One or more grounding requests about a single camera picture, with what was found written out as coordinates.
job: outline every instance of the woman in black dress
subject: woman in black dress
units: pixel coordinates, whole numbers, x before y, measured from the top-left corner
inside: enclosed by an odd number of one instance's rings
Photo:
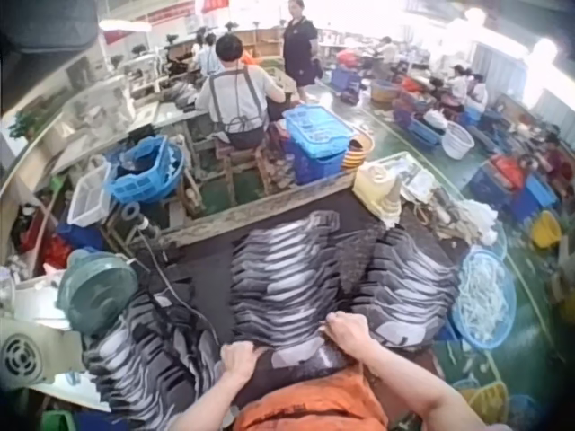
[[[317,30],[304,17],[304,7],[303,0],[289,0],[289,13],[293,20],[284,32],[286,73],[296,81],[301,101],[307,101],[304,87],[315,83],[317,69],[313,59],[318,51]]]

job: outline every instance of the orange shirt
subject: orange shirt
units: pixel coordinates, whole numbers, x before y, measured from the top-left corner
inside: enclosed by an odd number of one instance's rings
[[[386,431],[387,416],[359,365],[249,404],[234,431]]]

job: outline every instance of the hand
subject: hand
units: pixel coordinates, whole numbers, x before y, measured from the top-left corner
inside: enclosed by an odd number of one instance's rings
[[[250,381],[255,370],[258,358],[265,348],[253,348],[251,341],[239,341],[222,347],[222,362],[224,363],[224,375],[228,375],[241,385]]]
[[[360,362],[365,362],[367,353],[374,345],[374,340],[369,335],[366,316],[361,314],[331,312],[325,319],[323,332],[341,350]]]

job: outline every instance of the white basket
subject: white basket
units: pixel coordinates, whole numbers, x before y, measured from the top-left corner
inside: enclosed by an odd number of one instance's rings
[[[106,218],[110,213],[111,194],[104,184],[111,175],[111,163],[89,171],[75,186],[68,212],[68,224],[86,227]]]
[[[447,132],[441,139],[441,146],[449,157],[461,160],[475,146],[475,141],[467,130],[449,121]]]

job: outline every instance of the green fan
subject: green fan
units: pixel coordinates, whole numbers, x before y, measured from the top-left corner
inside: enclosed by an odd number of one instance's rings
[[[73,330],[99,335],[108,330],[137,291],[136,272],[111,253],[74,251],[62,277],[57,307]]]

